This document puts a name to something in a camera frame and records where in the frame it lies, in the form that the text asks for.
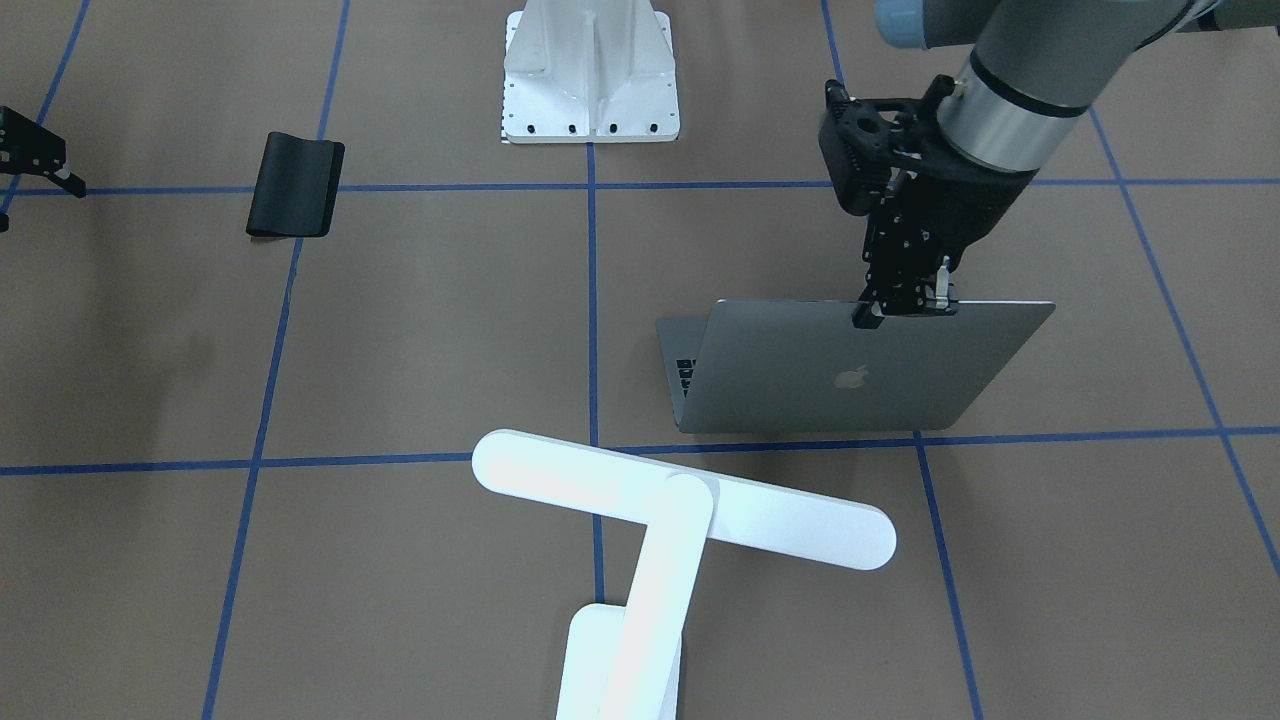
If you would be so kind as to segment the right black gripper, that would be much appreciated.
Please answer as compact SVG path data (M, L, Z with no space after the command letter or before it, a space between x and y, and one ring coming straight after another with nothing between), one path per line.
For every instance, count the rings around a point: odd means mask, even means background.
M9 106L1 106L1 172L44 177L76 199L87 195L84 179L67 167L65 140Z

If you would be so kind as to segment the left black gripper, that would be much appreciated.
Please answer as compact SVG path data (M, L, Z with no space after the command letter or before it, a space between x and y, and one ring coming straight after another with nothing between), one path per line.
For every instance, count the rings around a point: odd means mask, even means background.
M1036 170L1002 173L960 161L968 178L901 170L888 197L868 215L861 256L867 286L851 323L879 329L884 316L952 316L951 275L965 250L1004 218Z

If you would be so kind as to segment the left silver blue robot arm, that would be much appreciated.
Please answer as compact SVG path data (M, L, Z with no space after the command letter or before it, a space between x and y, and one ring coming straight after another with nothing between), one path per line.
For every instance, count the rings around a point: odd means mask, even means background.
M920 97L824 86L819 145L840 206L867 219L852 324L950 316L951 275L1132 55L1176 32L1277 24L1275 1L878 1L896 47L970 51Z

